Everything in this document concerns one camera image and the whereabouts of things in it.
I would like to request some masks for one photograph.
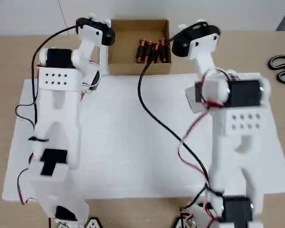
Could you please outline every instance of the wooden table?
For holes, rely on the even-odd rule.
[[[19,102],[23,80],[30,77],[30,62],[36,47],[45,37],[0,37],[0,228],[46,228],[47,218],[36,203],[1,199],[3,181],[13,136],[14,107]],[[49,47],[76,48],[76,36],[58,37]],[[285,54],[285,32],[223,32],[214,60],[224,69],[261,72],[272,86],[271,105],[285,154],[285,85],[267,69],[267,60]],[[171,73],[196,72],[193,63],[173,57]],[[178,208],[188,199],[114,199],[89,201],[91,215],[98,216],[105,228],[149,228],[172,226]],[[265,228],[285,228],[285,194],[266,195],[261,216]]]

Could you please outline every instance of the white wall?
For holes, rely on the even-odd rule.
[[[63,28],[57,0],[0,0],[0,35],[52,34]]]
[[[103,18],[168,18],[171,31],[199,18],[222,30],[275,30],[285,0],[0,0],[0,35],[51,34],[94,12]]]

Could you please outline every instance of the white foam board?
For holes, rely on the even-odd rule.
[[[177,134],[183,135],[197,117],[192,114],[185,89],[197,76],[146,76],[142,96],[149,109]],[[204,184],[200,173],[177,157],[178,141],[159,126],[141,107],[137,97],[137,76],[104,77],[97,92],[81,104],[82,146],[79,169],[72,172],[86,199],[192,197]],[[25,80],[20,103],[31,99],[30,80]],[[33,117],[33,108],[21,112]],[[270,110],[273,131],[263,135],[263,159],[259,164],[266,193],[285,192],[285,158]],[[187,140],[206,168],[211,163],[212,119],[207,116]],[[16,119],[2,198],[19,200],[17,176],[28,167],[32,127]],[[183,157],[195,162],[182,149]],[[27,176],[20,178],[25,199],[34,197]]]

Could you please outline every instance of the white robotic arm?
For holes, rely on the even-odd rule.
[[[39,53],[39,119],[28,173],[36,200],[56,221],[83,225],[89,216],[89,206],[74,184],[71,170],[80,163],[79,106],[81,93],[86,90],[83,82],[92,85],[100,80],[100,69],[89,59],[95,46],[114,43],[110,26],[108,20],[102,23],[93,17],[80,18],[76,21],[76,32],[82,40],[79,49],[44,48]],[[103,51],[108,49],[100,48],[100,55],[107,56]],[[103,61],[100,59],[101,65],[106,66]]]
[[[196,61],[200,81],[186,89],[186,96],[194,113],[205,111],[207,106],[212,116],[209,185],[223,192],[223,197],[207,192],[220,217],[216,227],[262,228],[262,222],[254,221],[263,210],[262,177],[259,167],[250,163],[251,158],[256,164],[261,159],[260,136],[266,126],[264,108],[269,104],[270,83],[260,75],[216,68],[211,53],[219,36],[216,26],[200,20],[174,39],[172,52]]]

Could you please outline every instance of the open cardboard box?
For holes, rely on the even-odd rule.
[[[169,21],[166,19],[127,20],[113,19],[115,43],[109,47],[110,75],[139,75],[145,64],[136,63],[139,41],[146,38],[157,42],[161,38],[169,39]],[[168,63],[159,59],[151,64],[146,75],[166,75],[170,72],[171,54]]]

